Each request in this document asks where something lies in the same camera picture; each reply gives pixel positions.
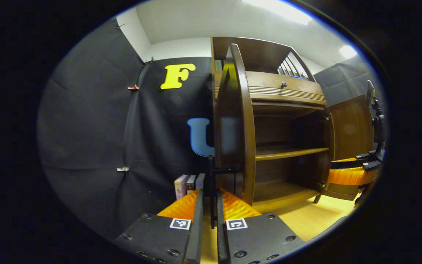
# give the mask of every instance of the book spine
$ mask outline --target book spine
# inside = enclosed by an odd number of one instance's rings
[[[203,187],[204,187],[204,177],[202,177],[202,176],[204,176],[204,175],[200,174],[198,176],[198,178],[196,179],[196,182],[195,182],[195,188],[196,189],[203,189]]]
[[[177,197],[177,199],[180,199],[183,197],[183,192],[182,192],[182,186],[181,186],[181,182],[174,182],[175,184],[175,196]]]
[[[186,180],[181,182],[181,197],[184,197],[186,195]]]
[[[195,183],[187,183],[186,184],[186,194],[189,194],[195,190]]]

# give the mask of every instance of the open cabinet door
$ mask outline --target open cabinet door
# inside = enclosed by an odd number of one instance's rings
[[[216,165],[236,169],[235,194],[251,205],[255,182],[255,128],[245,67],[236,44],[231,44],[227,51],[215,115]]]
[[[327,107],[326,111],[332,120],[332,129],[328,133],[332,161],[355,158],[373,150],[374,128],[365,95]],[[352,182],[349,179],[353,179],[353,175],[346,174],[346,177],[342,182]],[[321,191],[323,195],[351,201],[356,198],[361,185],[325,182]]]
[[[373,150],[374,127],[365,95],[334,104],[326,111],[333,125],[329,133],[332,160],[353,158]]]

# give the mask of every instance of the cabinet top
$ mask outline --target cabinet top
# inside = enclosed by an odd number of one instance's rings
[[[253,72],[278,73],[281,62],[294,52],[292,47],[283,44],[246,37],[211,37],[211,43],[215,60],[224,60],[229,45],[237,44],[245,70]]]

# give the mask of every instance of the blue letter u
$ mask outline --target blue letter u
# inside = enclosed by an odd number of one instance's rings
[[[186,123],[190,126],[190,142],[193,152],[203,157],[214,156],[214,147],[206,144],[206,127],[210,123],[209,119],[192,118]]]

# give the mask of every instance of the light wood floor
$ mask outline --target light wood floor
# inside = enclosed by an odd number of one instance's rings
[[[350,214],[354,209],[354,201],[335,199],[324,195],[317,204],[314,204],[313,200],[313,198],[310,198],[272,212],[277,214],[302,240],[308,241],[341,217]],[[216,231],[217,229],[211,229],[209,211],[205,211],[203,240],[201,242],[201,264],[216,264],[218,262]]]

